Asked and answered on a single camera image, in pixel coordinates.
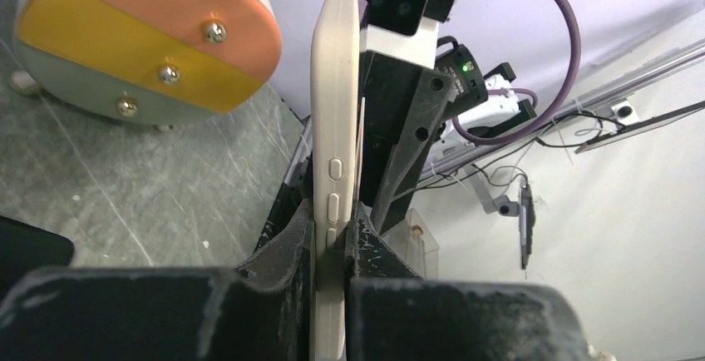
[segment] orange panel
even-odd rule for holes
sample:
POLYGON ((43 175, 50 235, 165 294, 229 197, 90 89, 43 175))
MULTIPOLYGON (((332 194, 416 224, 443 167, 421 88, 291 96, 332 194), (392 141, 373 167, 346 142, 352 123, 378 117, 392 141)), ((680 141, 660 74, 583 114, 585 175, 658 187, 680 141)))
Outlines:
POLYGON ((17 36, 46 53, 218 113, 264 84, 101 0, 32 0, 17 36), (166 65, 180 70, 178 83, 161 80, 166 65))
POLYGON ((189 47, 267 81, 279 63, 282 38, 259 0, 102 0, 189 47), (204 25, 222 22, 227 39, 208 42, 204 25))

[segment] phone side button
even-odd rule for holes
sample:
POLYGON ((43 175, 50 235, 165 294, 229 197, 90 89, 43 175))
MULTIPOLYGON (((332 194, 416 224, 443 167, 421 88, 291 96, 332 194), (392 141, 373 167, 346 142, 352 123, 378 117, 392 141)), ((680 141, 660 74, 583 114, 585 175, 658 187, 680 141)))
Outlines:
POLYGON ((343 178, 343 162, 340 159, 331 159, 328 162, 328 174, 333 181, 340 181, 343 178))
POLYGON ((335 228, 328 228, 326 231, 326 249, 335 247, 335 240, 338 237, 338 231, 335 228))
POLYGON ((338 222, 338 213, 340 211, 340 196, 337 193, 328 195, 328 221, 332 223, 338 222))

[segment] clear plastic box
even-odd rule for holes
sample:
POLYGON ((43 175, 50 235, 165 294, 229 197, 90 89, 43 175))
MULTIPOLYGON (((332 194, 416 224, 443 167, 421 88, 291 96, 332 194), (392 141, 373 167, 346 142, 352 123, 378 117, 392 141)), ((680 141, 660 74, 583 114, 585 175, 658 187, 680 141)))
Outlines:
POLYGON ((438 242, 415 209, 382 238, 421 277, 438 278, 438 242))

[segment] black device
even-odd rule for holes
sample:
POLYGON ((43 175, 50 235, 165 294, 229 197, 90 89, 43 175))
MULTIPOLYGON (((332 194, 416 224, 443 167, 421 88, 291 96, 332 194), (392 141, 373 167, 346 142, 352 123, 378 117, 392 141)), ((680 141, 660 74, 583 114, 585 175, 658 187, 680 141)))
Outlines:
POLYGON ((529 257, 534 246, 534 226, 536 225, 536 211, 534 208, 534 195, 531 185, 522 178, 519 186, 519 236, 520 236, 520 265, 523 270, 529 266, 529 257))
POLYGON ((685 106, 675 111, 662 114, 661 116, 649 118, 646 121, 634 123, 630 126, 626 126, 625 128, 620 129, 614 134, 600 135, 597 138, 585 142, 581 147, 579 147, 575 151, 575 154, 585 153, 586 151, 592 151, 593 149, 609 145, 610 143, 622 141, 632 136, 643 134, 644 132, 649 132, 651 130, 661 128, 663 126, 667 126, 668 124, 674 123, 682 118, 695 114, 698 111, 701 111, 702 109, 705 109, 705 101, 700 101, 690 106, 685 106))
POLYGON ((468 111, 487 101, 485 78, 470 50, 454 37, 438 38, 436 47, 448 44, 451 49, 436 56, 436 70, 451 77, 450 99, 453 103, 457 102, 456 107, 468 111))
POLYGON ((69 265, 73 254, 69 239, 0 215, 0 299, 24 275, 40 267, 69 265))
POLYGON ((417 33, 427 0, 364 0, 367 22, 398 34, 417 33))

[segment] white wall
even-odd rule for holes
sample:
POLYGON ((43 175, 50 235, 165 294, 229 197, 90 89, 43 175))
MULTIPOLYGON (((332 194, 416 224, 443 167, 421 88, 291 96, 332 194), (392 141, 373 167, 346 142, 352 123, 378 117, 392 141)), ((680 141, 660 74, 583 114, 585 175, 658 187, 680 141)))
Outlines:
MULTIPOLYGON (((575 94, 704 37, 700 12, 583 80, 575 94)), ((703 99, 705 63, 631 101, 644 119, 703 99)), ((563 130, 566 142, 575 129, 563 130)), ((705 354, 703 133, 705 112, 570 158, 536 145, 520 164, 537 197, 528 282, 562 292, 589 341, 619 361, 705 354)), ((485 215, 459 185, 420 192, 412 206, 439 242, 443 279, 525 282, 516 219, 485 215)))
MULTIPOLYGON (((270 84, 301 117, 310 112, 308 60, 323 0, 270 0, 283 55, 270 84)), ((669 25, 705 0, 570 0, 584 42, 584 65, 599 62, 644 33, 669 25)), ((467 44, 482 69, 511 62, 518 85, 542 89, 565 72, 568 36, 552 0, 460 0, 443 35, 467 44)))

